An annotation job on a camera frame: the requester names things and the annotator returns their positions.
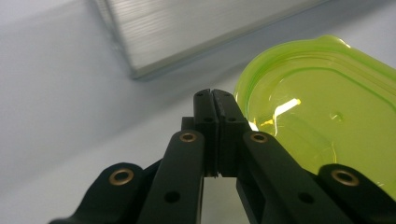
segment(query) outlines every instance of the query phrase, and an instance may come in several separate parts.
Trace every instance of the silver metal panel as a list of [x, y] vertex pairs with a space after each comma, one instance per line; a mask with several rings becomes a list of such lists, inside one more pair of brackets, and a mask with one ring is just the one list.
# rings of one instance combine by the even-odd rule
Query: silver metal panel
[[141, 77], [324, 1], [96, 2], [131, 65], [133, 76]]

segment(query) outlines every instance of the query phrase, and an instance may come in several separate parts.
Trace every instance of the green lid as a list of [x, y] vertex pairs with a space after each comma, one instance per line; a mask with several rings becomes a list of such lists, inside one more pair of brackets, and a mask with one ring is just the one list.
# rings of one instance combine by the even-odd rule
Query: green lid
[[306, 170], [344, 164], [396, 199], [395, 69], [325, 35], [260, 54], [234, 96]]

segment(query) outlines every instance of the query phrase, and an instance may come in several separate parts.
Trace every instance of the black metal arm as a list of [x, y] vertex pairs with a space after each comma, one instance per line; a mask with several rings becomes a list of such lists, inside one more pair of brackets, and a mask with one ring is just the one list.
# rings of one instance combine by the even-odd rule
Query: black metal arm
[[396, 223], [396, 203], [340, 164], [308, 173], [267, 133], [253, 132], [232, 95], [194, 95], [161, 161], [105, 169], [74, 215], [51, 224], [200, 223], [204, 177], [237, 177], [250, 223]]

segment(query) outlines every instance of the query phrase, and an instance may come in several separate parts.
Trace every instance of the translucent green plastic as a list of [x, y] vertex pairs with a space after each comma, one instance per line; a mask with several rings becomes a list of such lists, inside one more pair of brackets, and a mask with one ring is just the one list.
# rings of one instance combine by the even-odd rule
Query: translucent green plastic
[[396, 200], [395, 69], [325, 35], [260, 54], [234, 96], [253, 129], [306, 170], [344, 164]]

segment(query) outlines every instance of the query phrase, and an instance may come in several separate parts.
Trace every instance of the white table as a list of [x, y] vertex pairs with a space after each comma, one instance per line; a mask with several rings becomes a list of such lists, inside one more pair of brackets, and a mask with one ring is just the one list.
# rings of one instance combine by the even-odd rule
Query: white table
[[[86, 2], [51, 2], [0, 4], [1, 223], [70, 216], [108, 166], [154, 163], [195, 92], [276, 44], [332, 34], [396, 67], [395, 1], [329, 1], [138, 80]], [[205, 180], [203, 223], [248, 223], [234, 184]]]

